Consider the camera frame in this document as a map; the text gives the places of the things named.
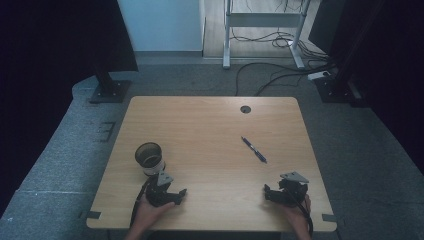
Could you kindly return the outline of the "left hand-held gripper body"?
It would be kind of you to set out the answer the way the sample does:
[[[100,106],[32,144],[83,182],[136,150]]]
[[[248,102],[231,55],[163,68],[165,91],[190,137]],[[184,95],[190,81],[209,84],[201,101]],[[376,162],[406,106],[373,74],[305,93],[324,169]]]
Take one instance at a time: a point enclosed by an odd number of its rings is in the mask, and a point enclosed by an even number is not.
[[[151,205],[159,207],[175,202],[176,194],[168,193],[168,188],[171,186],[172,181],[173,178],[163,170],[147,180],[145,194]]]

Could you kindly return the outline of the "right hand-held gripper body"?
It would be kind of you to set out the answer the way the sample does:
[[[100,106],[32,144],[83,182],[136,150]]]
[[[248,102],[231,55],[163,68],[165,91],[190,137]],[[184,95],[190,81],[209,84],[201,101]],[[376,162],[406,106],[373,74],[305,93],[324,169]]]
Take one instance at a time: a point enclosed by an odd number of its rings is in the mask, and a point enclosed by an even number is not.
[[[296,171],[280,175],[277,202],[285,206],[296,206],[305,200],[309,180]]]

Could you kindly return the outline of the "dark mesh cup white base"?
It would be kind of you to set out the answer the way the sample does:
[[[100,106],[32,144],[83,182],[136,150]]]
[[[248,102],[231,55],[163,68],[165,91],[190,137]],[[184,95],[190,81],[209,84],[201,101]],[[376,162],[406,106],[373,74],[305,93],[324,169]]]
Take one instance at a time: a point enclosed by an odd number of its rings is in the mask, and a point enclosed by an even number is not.
[[[154,142],[140,145],[135,152],[135,160],[147,176],[153,176],[166,168],[162,148]]]

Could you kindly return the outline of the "blue pen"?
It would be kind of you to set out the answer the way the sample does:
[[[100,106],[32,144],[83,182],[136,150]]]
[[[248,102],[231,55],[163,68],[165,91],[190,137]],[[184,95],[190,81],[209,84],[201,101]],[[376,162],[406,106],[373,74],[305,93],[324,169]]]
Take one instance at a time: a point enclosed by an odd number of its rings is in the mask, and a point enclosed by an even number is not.
[[[250,141],[245,138],[244,136],[241,136],[241,140],[246,144],[246,146],[255,154],[255,156],[261,161],[262,163],[267,164],[267,159],[258,151],[255,146],[253,146]]]

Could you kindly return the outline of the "floor socket cover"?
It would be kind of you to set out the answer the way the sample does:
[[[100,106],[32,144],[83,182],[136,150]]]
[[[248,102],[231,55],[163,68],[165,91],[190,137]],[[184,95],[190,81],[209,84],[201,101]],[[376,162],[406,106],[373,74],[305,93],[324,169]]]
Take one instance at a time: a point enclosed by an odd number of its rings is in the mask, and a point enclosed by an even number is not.
[[[106,143],[110,140],[113,130],[115,128],[115,122],[101,122],[96,130],[96,140],[98,142]]]

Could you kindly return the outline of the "black metal stand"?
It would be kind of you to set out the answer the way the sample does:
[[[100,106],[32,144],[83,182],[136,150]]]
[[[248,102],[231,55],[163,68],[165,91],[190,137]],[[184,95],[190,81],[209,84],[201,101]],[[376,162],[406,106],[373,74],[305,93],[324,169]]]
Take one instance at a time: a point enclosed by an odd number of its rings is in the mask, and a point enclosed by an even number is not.
[[[355,108],[368,106],[358,88],[351,64],[340,67],[335,74],[315,79],[314,84],[323,103],[348,103]]]
[[[89,102],[100,103],[122,103],[131,85],[128,80],[113,80],[107,70],[101,65],[94,66],[95,77],[98,86],[94,90]]]

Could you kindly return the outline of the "white power strip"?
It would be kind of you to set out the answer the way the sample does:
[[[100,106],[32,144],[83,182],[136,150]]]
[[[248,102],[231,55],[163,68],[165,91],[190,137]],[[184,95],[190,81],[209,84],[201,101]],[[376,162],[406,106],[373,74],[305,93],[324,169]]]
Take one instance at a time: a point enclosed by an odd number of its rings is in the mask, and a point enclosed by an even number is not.
[[[315,72],[315,73],[308,74],[307,75],[307,79],[309,81],[313,81],[315,79],[320,79],[320,78],[328,77],[330,75],[331,75],[331,73],[329,71],[320,71],[320,72]]]

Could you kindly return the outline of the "dark curtain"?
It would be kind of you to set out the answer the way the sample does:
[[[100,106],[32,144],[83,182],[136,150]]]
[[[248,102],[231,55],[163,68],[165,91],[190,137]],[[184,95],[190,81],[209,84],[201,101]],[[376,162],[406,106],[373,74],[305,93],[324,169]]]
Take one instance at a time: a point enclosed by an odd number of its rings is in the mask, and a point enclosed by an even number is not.
[[[309,40],[353,66],[371,108],[424,174],[424,0],[321,0]]]
[[[137,63],[118,0],[0,0],[0,216],[91,76]]]

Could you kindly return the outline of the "white desk frame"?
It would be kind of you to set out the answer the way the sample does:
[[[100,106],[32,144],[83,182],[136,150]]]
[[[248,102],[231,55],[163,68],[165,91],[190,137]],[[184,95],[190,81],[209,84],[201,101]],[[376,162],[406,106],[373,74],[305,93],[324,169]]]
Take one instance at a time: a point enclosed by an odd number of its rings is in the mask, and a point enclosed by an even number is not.
[[[233,13],[232,0],[224,0],[225,37],[223,45],[223,68],[230,68],[230,30],[232,27],[256,28],[292,28],[295,29],[293,40],[289,42],[289,50],[298,69],[304,69],[298,44],[307,17],[311,0],[303,0],[298,13]]]

